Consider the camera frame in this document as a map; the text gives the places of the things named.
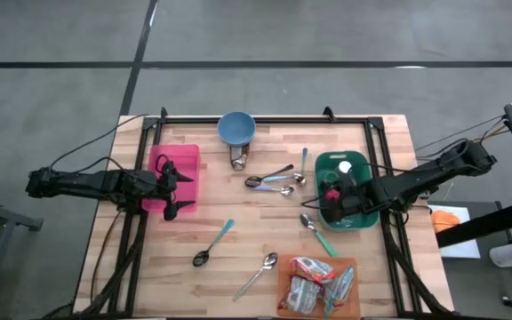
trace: gray floor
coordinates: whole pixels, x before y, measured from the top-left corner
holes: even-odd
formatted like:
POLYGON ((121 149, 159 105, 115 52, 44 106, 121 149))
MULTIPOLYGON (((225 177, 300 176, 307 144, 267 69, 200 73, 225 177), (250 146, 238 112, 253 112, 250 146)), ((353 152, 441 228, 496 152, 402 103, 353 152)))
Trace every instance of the gray floor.
MULTIPOLYGON (((132 60, 147 6, 0 0, 0 60, 132 60)), ((162 0, 145 60, 512 60, 512 1, 162 0)), ((41 316, 72 299, 96 203, 28 198, 27 174, 112 126, 128 75, 0 70, 0 203, 45 218, 40 233, 20 230, 13 238, 0 272, 0 319, 41 316)), ((324 106, 340 114, 406 114, 421 146, 500 115, 509 102, 512 68, 142 70, 130 114, 157 114, 162 106, 191 115, 317 114, 324 106)), ((106 155, 111 141, 57 167, 85 166, 106 155)), ((435 199, 512 204, 511 137, 486 147, 499 159, 492 172, 458 178, 435 199)), ((471 314, 498 303, 472 301, 463 306, 471 314)))

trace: blue bowl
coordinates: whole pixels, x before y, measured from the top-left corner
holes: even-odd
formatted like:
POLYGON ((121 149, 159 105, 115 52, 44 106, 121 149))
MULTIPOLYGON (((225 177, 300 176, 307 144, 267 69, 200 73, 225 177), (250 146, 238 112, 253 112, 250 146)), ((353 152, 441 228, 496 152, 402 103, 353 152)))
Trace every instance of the blue bowl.
POLYGON ((220 138, 233 147, 242 147, 254 136, 256 122, 242 111, 228 113, 217 124, 220 138))

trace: snack bag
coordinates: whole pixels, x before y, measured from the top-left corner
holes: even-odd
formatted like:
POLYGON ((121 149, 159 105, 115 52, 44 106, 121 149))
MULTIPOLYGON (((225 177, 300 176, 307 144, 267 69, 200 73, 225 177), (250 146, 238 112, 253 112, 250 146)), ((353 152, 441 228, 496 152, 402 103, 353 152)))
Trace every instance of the snack bag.
POLYGON ((345 272, 338 276, 335 280, 325 285, 324 289, 324 302, 325 302, 325 317, 329 317, 331 313, 341 308, 350 293, 351 285, 353 284, 353 277, 355 269, 349 267, 345 272))
POLYGON ((293 276, 290 290, 285 294, 277 307, 309 316, 316 306, 320 290, 321 288, 318 284, 299 276, 293 276))
POLYGON ((290 260, 294 275, 319 284, 328 284, 335 277, 335 270, 327 263, 307 257, 297 257, 290 260))

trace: butcher block tabletop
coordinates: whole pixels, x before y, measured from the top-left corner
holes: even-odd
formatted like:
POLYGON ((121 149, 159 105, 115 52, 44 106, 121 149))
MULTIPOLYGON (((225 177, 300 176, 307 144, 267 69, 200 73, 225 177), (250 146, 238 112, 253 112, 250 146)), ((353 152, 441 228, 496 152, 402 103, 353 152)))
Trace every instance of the butcher block tabletop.
MULTIPOLYGON (((406 117, 381 117, 392 165, 412 168, 416 159, 406 117)), ((122 116, 119 121, 129 118, 122 116)), ((132 169, 134 166, 141 123, 142 118, 137 118, 117 129, 111 157, 124 168, 132 169)), ((382 164, 379 139, 376 131, 373 130, 373 134, 377 158, 382 164)), ((270 252, 328 257, 313 233, 302 227, 299 218, 302 212, 315 219, 317 217, 316 210, 300 206, 302 201, 315 197, 312 178, 315 160, 323 152, 343 150, 359 151, 368 159, 361 124, 257 124, 246 168, 240 172, 232 169, 228 146, 220 140, 216 124, 166 124, 161 144, 199 146, 198 206, 195 212, 180 212, 173 221, 164 221, 163 214, 149 214, 134 316, 277 316, 278 275, 275 270, 264 272, 236 302, 232 297, 260 268, 270 252), (303 148, 308 149, 305 173, 310 180, 305 187, 296 187, 291 196, 282 196, 250 191, 244 186, 244 180, 249 176, 263 176, 287 164, 293 164, 298 170, 303 148), (204 266, 193 267, 193 257, 208 247, 228 219, 235 221, 234 227, 213 246, 211 258, 204 266)), ((144 156, 144 168, 147 168, 148 151, 144 156)), ((115 169, 115 166, 110 165, 109 169, 115 169)), ((406 231, 414 268, 437 299, 452 309, 452 298, 428 210, 416 207, 409 213, 406 231)), ((116 207, 112 203, 100 202, 76 293, 75 311, 90 304, 92 272, 104 237, 116 215, 116 207)), ((114 271, 123 216, 124 213, 117 219, 107 242, 94 294, 101 290, 114 271)), ((320 223, 316 227, 340 257, 356 260, 361 316, 395 316, 380 223, 346 233, 323 230, 320 223)), ((121 287, 120 309, 124 307, 129 273, 126 272, 121 287)), ((400 275, 406 306, 411 309, 406 279, 402 272, 400 275)))

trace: pink bin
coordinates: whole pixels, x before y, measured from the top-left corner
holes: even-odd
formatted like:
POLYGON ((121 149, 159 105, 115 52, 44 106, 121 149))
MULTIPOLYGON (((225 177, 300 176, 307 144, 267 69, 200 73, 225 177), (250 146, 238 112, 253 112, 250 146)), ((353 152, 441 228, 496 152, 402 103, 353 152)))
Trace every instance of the pink bin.
MULTIPOLYGON (((156 170, 156 160, 160 155, 166 155, 175 163, 175 168, 181 174, 191 178, 190 182, 177 182, 175 190, 176 201, 196 201, 199 191, 199 173, 201 169, 201 155, 197 145, 158 145, 151 147, 149 153, 148 170, 155 172, 159 177, 160 173, 156 170)), ((165 159, 159 159, 159 167, 165 163, 165 159)), ((163 213, 165 201, 146 199, 142 201, 142 208, 152 213, 163 213)), ((187 205, 179 209, 180 213, 194 212, 196 203, 187 205)))

